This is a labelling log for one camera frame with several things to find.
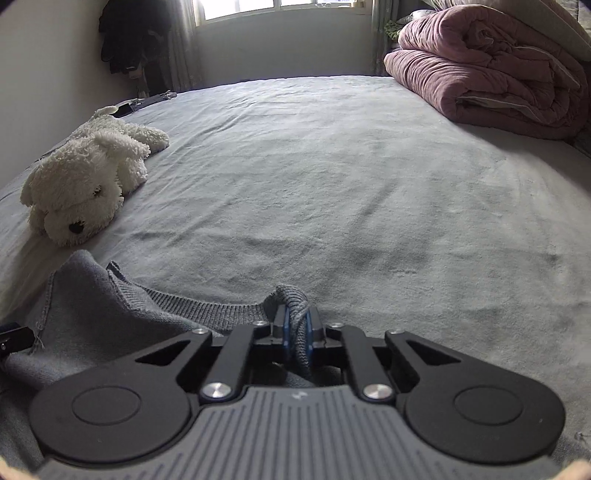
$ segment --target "black clip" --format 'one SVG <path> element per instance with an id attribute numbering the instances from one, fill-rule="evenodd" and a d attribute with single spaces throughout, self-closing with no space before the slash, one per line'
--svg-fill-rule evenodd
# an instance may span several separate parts
<path id="1" fill-rule="evenodd" d="M 0 326 L 0 358 L 31 348 L 33 343 L 35 334 L 29 327 L 17 323 Z"/>

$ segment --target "triangular cutout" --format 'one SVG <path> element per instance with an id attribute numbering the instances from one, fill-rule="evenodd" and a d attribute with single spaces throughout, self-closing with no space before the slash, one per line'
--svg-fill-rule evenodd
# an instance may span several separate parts
<path id="1" fill-rule="evenodd" d="M 421 357 L 423 362 L 427 365 L 448 365 L 448 364 L 458 364 L 460 361 L 457 358 L 453 358 L 452 356 L 447 355 L 439 350 L 435 350 L 427 345 L 423 345 L 422 343 L 415 342 L 414 340 L 407 341 L 408 346 L 412 348 L 415 353 Z"/>
<path id="2" fill-rule="evenodd" d="M 149 353 L 142 358 L 138 358 L 136 362 L 140 364 L 150 364 L 158 365 L 159 367 L 165 367 L 166 365 L 170 365 L 188 344 L 189 340 L 173 343 L 172 345 L 165 346 L 162 348 L 162 350 L 158 350 L 157 352 Z"/>

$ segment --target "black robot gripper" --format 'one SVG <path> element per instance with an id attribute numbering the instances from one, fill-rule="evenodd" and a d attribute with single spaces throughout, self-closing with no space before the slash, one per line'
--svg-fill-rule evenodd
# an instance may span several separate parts
<path id="1" fill-rule="evenodd" d="M 286 364 L 289 314 L 226 337 L 196 329 L 42 390 L 41 480 L 545 480 L 564 426 L 549 388 L 408 332 L 369 338 L 307 316 L 312 371 L 342 384 L 262 385 Z"/>

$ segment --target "white plush dog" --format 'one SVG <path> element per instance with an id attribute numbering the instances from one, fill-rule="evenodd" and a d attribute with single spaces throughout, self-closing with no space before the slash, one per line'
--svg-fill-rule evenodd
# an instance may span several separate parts
<path id="1" fill-rule="evenodd" d="M 165 132 L 114 118 L 116 110 L 98 110 L 40 161 L 22 187 L 31 228 L 60 246 L 85 242 L 106 227 L 122 195 L 146 181 L 150 152 L 168 147 Z"/>

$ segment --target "silver bolt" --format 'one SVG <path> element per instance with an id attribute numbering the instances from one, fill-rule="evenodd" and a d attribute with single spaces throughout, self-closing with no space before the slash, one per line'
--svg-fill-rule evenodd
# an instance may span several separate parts
<path id="1" fill-rule="evenodd" d="M 363 389 L 363 394 L 372 400 L 383 400 L 392 395 L 392 388 L 383 383 L 372 383 Z"/>
<path id="2" fill-rule="evenodd" d="M 224 398 L 232 393 L 230 385 L 221 382 L 208 383 L 201 389 L 201 393 L 209 398 Z"/>

